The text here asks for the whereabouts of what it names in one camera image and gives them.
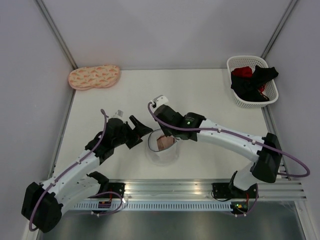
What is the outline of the pink patterned bra case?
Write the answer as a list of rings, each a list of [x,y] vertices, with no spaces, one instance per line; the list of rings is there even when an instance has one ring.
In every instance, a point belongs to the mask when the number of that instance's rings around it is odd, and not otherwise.
[[[115,85],[120,76],[121,70],[117,65],[87,66],[73,70],[68,75],[68,83],[77,91],[106,89]]]

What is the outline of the pink bra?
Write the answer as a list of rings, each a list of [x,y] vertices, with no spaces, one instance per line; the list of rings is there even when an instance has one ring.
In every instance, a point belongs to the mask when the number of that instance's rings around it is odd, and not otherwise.
[[[174,145],[176,142],[175,138],[172,136],[161,135],[157,140],[158,151],[164,151]]]

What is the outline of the aluminium mounting rail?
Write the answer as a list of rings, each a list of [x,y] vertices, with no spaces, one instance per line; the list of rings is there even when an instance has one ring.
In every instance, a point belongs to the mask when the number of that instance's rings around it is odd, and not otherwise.
[[[113,179],[109,183],[125,183],[124,196],[134,200],[204,200],[212,198],[212,183],[228,183],[226,179]],[[277,179],[275,183],[258,183],[240,193],[230,190],[231,200],[245,200],[249,197],[261,201],[305,201],[306,193],[297,180]]]

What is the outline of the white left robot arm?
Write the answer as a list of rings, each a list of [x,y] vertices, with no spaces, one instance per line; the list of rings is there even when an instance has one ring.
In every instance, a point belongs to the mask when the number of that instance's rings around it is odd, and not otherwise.
[[[109,193],[109,179],[95,169],[110,158],[117,147],[132,149],[152,128],[142,124],[133,115],[129,120],[104,115],[103,130],[87,143],[83,152],[64,170],[42,183],[32,182],[25,190],[21,214],[29,221],[31,232],[51,231],[62,216],[82,200]]]

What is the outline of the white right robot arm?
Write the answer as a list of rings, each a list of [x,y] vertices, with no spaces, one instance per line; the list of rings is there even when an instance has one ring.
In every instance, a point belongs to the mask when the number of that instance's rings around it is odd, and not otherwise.
[[[276,182],[282,158],[276,135],[268,133],[262,137],[233,132],[193,112],[181,115],[165,104],[149,104],[148,110],[166,136],[213,144],[250,160],[247,166],[232,175],[228,184],[231,196],[239,198],[260,182]]]

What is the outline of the round white mesh laundry bag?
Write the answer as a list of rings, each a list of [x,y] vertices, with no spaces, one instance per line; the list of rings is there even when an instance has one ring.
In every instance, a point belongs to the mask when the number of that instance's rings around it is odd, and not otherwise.
[[[159,128],[151,132],[147,138],[146,155],[153,164],[167,166],[179,158],[179,148],[179,139],[165,136]]]

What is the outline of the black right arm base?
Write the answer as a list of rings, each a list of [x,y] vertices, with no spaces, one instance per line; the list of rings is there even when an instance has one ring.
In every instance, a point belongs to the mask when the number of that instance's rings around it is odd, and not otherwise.
[[[229,189],[229,184],[226,182],[216,182],[212,183],[211,196],[219,201],[226,202],[233,198],[231,190]]]

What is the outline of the black underwear garment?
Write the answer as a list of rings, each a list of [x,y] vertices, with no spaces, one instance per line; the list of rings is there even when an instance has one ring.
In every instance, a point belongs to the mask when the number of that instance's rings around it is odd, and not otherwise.
[[[263,91],[266,84],[276,78],[279,73],[274,67],[263,68],[258,65],[252,73],[251,78],[242,78],[233,76],[231,72],[231,89],[240,99],[247,102],[269,101],[270,98],[263,94]]]

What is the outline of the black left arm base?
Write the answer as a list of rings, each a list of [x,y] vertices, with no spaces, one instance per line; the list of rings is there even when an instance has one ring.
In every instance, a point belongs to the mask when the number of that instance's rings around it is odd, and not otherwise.
[[[97,194],[90,196],[90,199],[120,199],[125,193],[124,182],[110,182],[107,187],[103,187]]]

